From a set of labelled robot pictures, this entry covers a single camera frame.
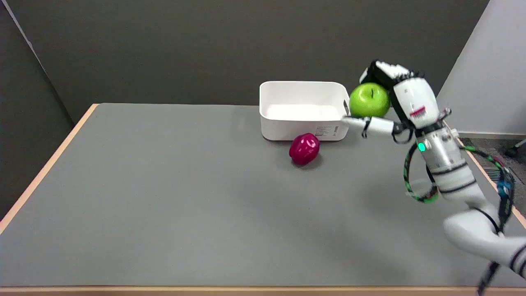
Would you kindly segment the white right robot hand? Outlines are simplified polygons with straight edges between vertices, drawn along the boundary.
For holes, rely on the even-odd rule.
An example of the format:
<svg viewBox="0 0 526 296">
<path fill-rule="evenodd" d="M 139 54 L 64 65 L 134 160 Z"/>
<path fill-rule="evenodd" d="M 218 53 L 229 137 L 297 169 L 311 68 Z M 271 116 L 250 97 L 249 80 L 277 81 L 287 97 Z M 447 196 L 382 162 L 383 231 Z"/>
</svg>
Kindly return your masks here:
<svg viewBox="0 0 526 296">
<path fill-rule="evenodd" d="M 341 118 L 342 123 L 361 130 L 366 139 L 370 134 L 389 135 L 398 144 L 406 144 L 413 136 L 443 128 L 441 111 L 436 96 L 423 77 L 423 73 L 404 66 L 373 60 L 359 79 L 360 86 L 374 83 L 387 92 L 390 106 L 399 122 L 379 116 L 359 116 L 350 109 L 350 114 Z"/>
</svg>

